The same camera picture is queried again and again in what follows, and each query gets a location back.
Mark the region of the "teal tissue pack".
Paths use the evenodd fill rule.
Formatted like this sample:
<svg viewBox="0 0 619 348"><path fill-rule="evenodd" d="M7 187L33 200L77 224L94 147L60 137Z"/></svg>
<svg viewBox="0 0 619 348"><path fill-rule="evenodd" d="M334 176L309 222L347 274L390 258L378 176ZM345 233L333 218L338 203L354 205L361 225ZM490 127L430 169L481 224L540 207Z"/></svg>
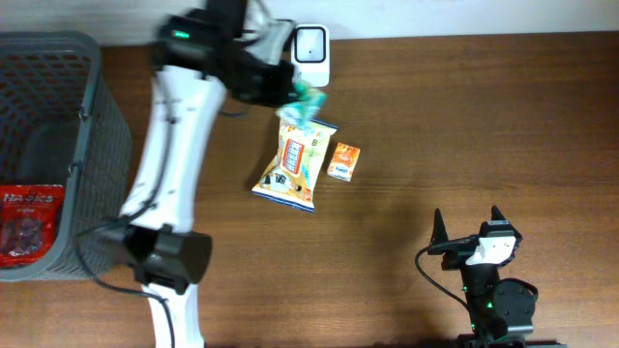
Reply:
<svg viewBox="0 0 619 348"><path fill-rule="evenodd" d="M305 80L294 81L293 87L296 100L281 106L275 114L295 128L306 129L322 108L327 95Z"/></svg>

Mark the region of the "beige wet wipes pack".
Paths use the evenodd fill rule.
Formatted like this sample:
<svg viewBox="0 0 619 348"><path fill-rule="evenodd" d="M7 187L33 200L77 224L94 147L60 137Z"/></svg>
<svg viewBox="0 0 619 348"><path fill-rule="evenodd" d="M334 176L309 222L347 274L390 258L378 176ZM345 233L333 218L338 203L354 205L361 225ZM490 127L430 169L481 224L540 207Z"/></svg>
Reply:
<svg viewBox="0 0 619 348"><path fill-rule="evenodd" d="M338 127L311 120L303 128L280 121L278 151L251 191L267 200L314 212L315 184Z"/></svg>

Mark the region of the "orange tissue pack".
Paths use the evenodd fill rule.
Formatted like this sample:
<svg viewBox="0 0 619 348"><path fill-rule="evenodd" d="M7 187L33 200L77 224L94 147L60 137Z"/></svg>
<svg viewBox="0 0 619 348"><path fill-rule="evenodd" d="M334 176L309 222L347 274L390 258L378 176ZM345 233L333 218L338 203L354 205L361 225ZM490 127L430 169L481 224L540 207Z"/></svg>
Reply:
<svg viewBox="0 0 619 348"><path fill-rule="evenodd" d="M359 148L339 142L329 163L327 174L330 177L350 182L360 154Z"/></svg>

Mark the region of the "red candy bag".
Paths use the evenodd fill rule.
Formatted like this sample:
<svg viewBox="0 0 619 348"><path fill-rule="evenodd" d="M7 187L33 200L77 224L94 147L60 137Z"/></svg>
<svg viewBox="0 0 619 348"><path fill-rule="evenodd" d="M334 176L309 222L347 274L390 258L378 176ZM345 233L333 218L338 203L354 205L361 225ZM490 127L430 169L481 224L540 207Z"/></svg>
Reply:
<svg viewBox="0 0 619 348"><path fill-rule="evenodd" d="M60 185L1 187L1 268L33 264L50 251L64 199Z"/></svg>

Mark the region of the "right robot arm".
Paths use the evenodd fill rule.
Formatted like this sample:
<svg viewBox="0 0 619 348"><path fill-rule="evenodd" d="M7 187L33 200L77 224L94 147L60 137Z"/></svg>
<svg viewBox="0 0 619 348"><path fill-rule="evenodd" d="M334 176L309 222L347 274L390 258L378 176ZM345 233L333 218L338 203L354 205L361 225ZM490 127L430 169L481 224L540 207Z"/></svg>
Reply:
<svg viewBox="0 0 619 348"><path fill-rule="evenodd" d="M499 270L515 259L521 234L498 207L490 210L476 234L450 239L439 210L434 211L429 245L421 255L440 255L441 269L460 272L464 297L460 298L430 279L432 285L466 309L471 334L461 334L457 347L560 347L552 340L529 341L539 290L517 278L503 278Z"/></svg>

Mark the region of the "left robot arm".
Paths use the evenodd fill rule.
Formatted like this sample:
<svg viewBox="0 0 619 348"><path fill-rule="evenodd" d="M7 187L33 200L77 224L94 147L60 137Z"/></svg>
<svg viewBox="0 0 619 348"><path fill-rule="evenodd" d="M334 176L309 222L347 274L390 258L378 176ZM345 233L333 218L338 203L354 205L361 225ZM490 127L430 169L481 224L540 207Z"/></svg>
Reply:
<svg viewBox="0 0 619 348"><path fill-rule="evenodd" d="M152 44L153 94L144 148L119 216L93 233L133 270L160 347L201 347L198 285L213 242L193 228L204 155L224 102L279 107L296 99L284 54L296 24L259 1L209 1L169 16Z"/></svg>

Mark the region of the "white barcode scanner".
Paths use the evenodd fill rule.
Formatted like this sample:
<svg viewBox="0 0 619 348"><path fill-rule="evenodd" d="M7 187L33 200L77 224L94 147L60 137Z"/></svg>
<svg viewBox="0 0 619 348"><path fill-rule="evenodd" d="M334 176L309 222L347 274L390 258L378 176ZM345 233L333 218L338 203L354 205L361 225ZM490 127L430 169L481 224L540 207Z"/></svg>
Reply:
<svg viewBox="0 0 619 348"><path fill-rule="evenodd" d="M294 78L314 87L326 87L330 82L330 32L321 24L298 24L291 44Z"/></svg>

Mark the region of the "grey plastic mesh basket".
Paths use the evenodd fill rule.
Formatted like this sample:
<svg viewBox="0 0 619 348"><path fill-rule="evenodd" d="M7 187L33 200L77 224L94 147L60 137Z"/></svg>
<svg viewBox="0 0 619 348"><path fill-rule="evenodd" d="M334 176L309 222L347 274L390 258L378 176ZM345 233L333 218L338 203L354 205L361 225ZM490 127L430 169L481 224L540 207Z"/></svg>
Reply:
<svg viewBox="0 0 619 348"><path fill-rule="evenodd" d="M1 183L66 190L49 252L2 269L4 282L85 278L74 238L124 202L132 135L102 70L100 47L86 34L1 36Z"/></svg>

